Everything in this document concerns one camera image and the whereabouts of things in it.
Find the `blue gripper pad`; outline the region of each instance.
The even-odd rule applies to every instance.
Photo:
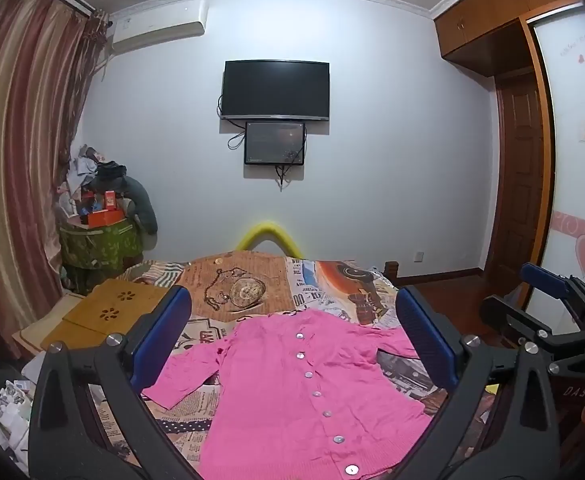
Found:
[[[188,289],[179,287],[163,314],[135,351],[130,378],[135,393],[139,394],[144,388],[153,386],[176,340],[190,319],[191,309],[192,301]]]
[[[569,296],[569,288],[563,278],[536,265],[524,264],[519,277],[556,300],[565,300]]]
[[[459,383],[458,369],[463,358],[460,333],[447,317],[436,314],[413,286],[402,288],[397,293],[395,305],[397,319],[432,382],[452,393]]]

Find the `yellow tube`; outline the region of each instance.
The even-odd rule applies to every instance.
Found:
[[[257,238],[263,235],[272,235],[276,238],[279,247],[282,248],[286,256],[290,256],[291,258],[299,258],[300,260],[303,259],[303,255],[301,251],[295,245],[288,233],[284,231],[279,225],[274,222],[260,222],[256,226],[254,226],[246,235],[241,239],[239,244],[237,245],[237,251],[247,251],[251,248],[252,244],[255,242]]]

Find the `black polka dot strip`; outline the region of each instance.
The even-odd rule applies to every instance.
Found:
[[[155,419],[164,433],[188,433],[190,431],[208,431],[212,424],[212,419],[196,420],[194,422],[174,422],[172,420]]]

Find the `bed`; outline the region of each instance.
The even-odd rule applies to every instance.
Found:
[[[192,317],[172,353],[206,344],[229,334],[237,323],[295,309],[317,308],[352,323],[380,329],[399,326],[395,313],[397,289],[375,269],[354,262],[311,261],[252,251],[232,251],[192,262],[144,261],[127,269],[119,280],[170,287],[185,286],[192,297]],[[434,415],[446,391],[434,386],[421,361],[378,351],[384,375],[403,395],[419,400]],[[220,397],[216,376],[165,410],[144,398],[147,408],[173,445],[194,468]],[[485,392],[473,422],[451,463],[468,456],[486,423],[494,395]],[[137,464],[117,427],[108,401],[96,396],[100,419],[117,454]]]

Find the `baseboard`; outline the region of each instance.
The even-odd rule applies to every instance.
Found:
[[[452,280],[454,278],[464,278],[466,276],[480,276],[484,271],[479,267],[472,269],[452,270],[451,272],[438,272],[435,274],[420,274],[418,276],[386,276],[394,286],[400,288],[406,285],[417,285],[419,283],[440,282],[442,280]]]

